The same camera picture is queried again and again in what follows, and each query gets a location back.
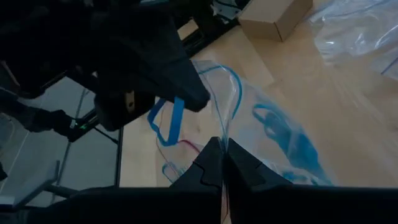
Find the red wire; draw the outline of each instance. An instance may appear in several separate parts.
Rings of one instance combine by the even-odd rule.
[[[187,144],[188,144],[189,146],[191,146],[191,148],[192,148],[193,150],[195,150],[198,154],[200,153],[200,150],[199,150],[192,142],[183,139],[183,140],[180,140],[178,143],[181,143],[181,142],[187,143]]]

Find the plastic sheet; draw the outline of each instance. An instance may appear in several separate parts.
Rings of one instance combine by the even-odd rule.
[[[292,182],[330,185],[317,150],[301,125],[293,121],[261,90],[241,79],[232,69],[212,62],[194,62],[203,84],[211,93],[208,106],[199,113],[184,110],[178,142],[158,142],[166,160],[163,174],[173,182],[189,168],[213,136],[228,150],[233,138],[267,166]],[[165,103],[159,111],[158,137],[170,140],[176,107]]]
[[[336,0],[309,22],[326,63],[338,63],[398,42],[398,1]]]
[[[371,65],[372,69],[389,78],[398,80],[398,47],[378,56]]]

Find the blue drawstring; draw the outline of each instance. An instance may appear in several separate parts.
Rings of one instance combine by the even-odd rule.
[[[181,130],[181,121],[182,115],[184,111],[184,101],[178,97],[174,98],[174,107],[173,107],[173,114],[172,114],[172,122],[170,125],[170,132],[169,132],[169,139],[166,141],[162,134],[160,133],[159,127],[154,124],[155,117],[160,109],[165,104],[165,99],[160,99],[155,106],[150,110],[147,120],[149,122],[150,127],[154,130],[159,138],[160,143],[163,146],[173,146],[178,142],[178,137],[180,136]]]
[[[267,110],[268,113],[261,116],[257,112],[261,109]],[[305,169],[319,179],[331,184],[318,162],[318,152],[309,138],[302,132],[298,133],[298,136],[293,136],[296,133],[289,127],[286,122],[287,117],[280,109],[272,104],[256,104],[253,107],[252,114],[264,125],[267,137],[279,145],[292,166]]]
[[[233,111],[233,115],[232,115],[232,119],[235,117],[235,114],[238,112],[239,106],[241,104],[242,101],[242,83],[239,79],[238,74],[236,74],[231,68],[224,66],[224,65],[217,65],[211,68],[208,68],[204,71],[200,71],[198,72],[199,75],[208,73],[212,70],[215,69],[219,69],[219,68],[223,68],[227,71],[229,71],[232,76],[236,79],[236,82],[238,83],[238,88],[239,88],[239,96],[238,96],[238,101],[236,103],[235,109]],[[209,87],[210,87],[210,91],[211,94],[214,97],[214,101],[215,101],[215,105],[216,105],[216,110],[218,113],[218,116],[221,119],[221,113],[220,113],[220,109],[218,108],[218,102],[217,99],[215,97],[214,91],[211,88],[211,85],[209,83]],[[182,115],[183,115],[183,110],[184,110],[184,101],[181,100],[178,97],[175,97],[174,99],[174,108],[173,108],[173,114],[172,114],[172,121],[171,121],[171,125],[170,125],[170,132],[169,132],[169,139],[166,141],[162,134],[160,133],[160,129],[159,127],[154,124],[154,120],[156,115],[158,114],[158,112],[160,111],[160,109],[163,107],[163,105],[165,104],[166,100],[165,99],[160,99],[155,105],[154,107],[150,110],[147,120],[149,122],[150,127],[152,128],[152,130],[155,131],[157,137],[159,138],[159,141],[161,143],[161,145],[163,146],[173,146],[178,142],[178,137],[180,135],[180,129],[181,129],[181,122],[182,122]],[[226,140],[226,131],[225,131],[225,127],[222,121],[221,122],[221,126],[223,128],[223,140]]]

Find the blue strap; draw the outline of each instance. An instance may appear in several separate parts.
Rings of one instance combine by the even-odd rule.
[[[165,102],[166,100],[160,99],[150,110],[147,120],[152,130],[156,132],[156,135],[159,138],[160,143],[163,146],[173,146],[178,142],[178,137],[180,136],[181,121],[184,111],[184,101],[178,97],[174,98],[172,122],[170,124],[169,139],[167,141],[163,138],[162,134],[160,133],[159,127],[156,124],[154,124],[155,117],[160,111],[160,109],[163,107]]]

